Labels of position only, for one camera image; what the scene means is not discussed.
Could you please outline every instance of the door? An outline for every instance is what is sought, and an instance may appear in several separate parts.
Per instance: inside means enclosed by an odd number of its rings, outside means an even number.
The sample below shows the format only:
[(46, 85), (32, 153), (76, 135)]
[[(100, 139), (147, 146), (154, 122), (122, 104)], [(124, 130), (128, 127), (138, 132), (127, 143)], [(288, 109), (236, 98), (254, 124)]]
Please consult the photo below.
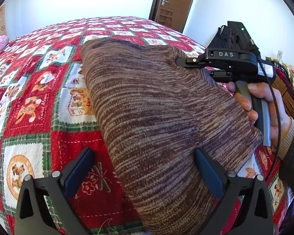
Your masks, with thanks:
[(160, 0), (156, 22), (183, 32), (192, 0)]

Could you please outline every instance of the screw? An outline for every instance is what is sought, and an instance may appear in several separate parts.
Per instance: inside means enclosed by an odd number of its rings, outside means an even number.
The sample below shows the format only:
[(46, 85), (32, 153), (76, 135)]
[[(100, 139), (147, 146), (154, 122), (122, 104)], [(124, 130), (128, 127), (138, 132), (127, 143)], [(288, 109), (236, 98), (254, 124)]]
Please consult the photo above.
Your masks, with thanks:
[(263, 177), (262, 175), (257, 175), (257, 179), (258, 179), (259, 181), (263, 181), (263, 180), (264, 180), (264, 177)]
[(31, 177), (32, 177), (31, 175), (26, 175), (25, 178), (24, 178), (24, 180), (25, 181), (29, 181), (31, 179)]
[(234, 177), (236, 176), (235, 171), (229, 171), (229, 172), (228, 172), (228, 176), (229, 176), (230, 178), (234, 178)]
[(58, 171), (58, 170), (56, 170), (56, 171), (54, 171), (52, 174), (51, 174), (51, 176), (53, 177), (53, 178), (57, 178), (58, 176), (60, 176), (60, 171)]

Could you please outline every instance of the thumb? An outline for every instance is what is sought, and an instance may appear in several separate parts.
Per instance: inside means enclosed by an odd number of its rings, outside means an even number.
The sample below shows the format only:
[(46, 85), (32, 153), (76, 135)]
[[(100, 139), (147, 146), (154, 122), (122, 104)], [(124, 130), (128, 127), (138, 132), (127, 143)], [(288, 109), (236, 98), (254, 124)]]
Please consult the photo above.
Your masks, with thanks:
[[(263, 98), (268, 102), (273, 102), (273, 96), (270, 87), (267, 83), (261, 82), (256, 84), (248, 84), (249, 92), (258, 98)], [(273, 89), (274, 95), (276, 96), (277, 102), (282, 103), (282, 96), (279, 90)]]

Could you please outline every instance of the bedspread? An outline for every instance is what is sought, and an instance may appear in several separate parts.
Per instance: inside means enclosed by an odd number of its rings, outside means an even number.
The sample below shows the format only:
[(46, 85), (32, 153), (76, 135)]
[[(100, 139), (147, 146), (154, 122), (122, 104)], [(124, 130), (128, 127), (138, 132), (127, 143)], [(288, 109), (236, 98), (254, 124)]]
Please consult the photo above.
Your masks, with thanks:
[[(9, 234), (14, 234), (24, 176), (46, 177), (62, 170), (85, 146), (96, 151), (96, 159), (70, 200), (78, 216), (97, 235), (145, 231), (110, 162), (82, 73), (82, 45), (108, 36), (139, 45), (173, 45), (190, 57), (204, 52), (189, 37), (137, 17), (83, 18), (46, 26), (10, 42), (0, 52), (0, 223)], [(265, 176), (273, 159), (271, 148), (261, 146), (239, 175)], [(275, 227), (281, 225), (292, 200), (278, 177), (279, 166), (280, 161), (268, 181)], [(64, 233), (48, 197), (46, 202)], [(224, 231), (231, 228), (240, 204), (238, 199)]]

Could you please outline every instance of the white wall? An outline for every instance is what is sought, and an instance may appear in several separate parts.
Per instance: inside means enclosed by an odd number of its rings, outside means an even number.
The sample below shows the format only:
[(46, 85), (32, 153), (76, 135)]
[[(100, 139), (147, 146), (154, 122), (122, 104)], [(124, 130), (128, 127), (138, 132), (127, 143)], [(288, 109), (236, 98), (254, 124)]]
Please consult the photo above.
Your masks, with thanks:
[(10, 40), (44, 26), (100, 16), (148, 18), (152, 0), (6, 0), (5, 23)]
[(183, 33), (207, 46), (218, 27), (242, 22), (261, 56), (294, 65), (294, 16), (283, 0), (194, 0)]

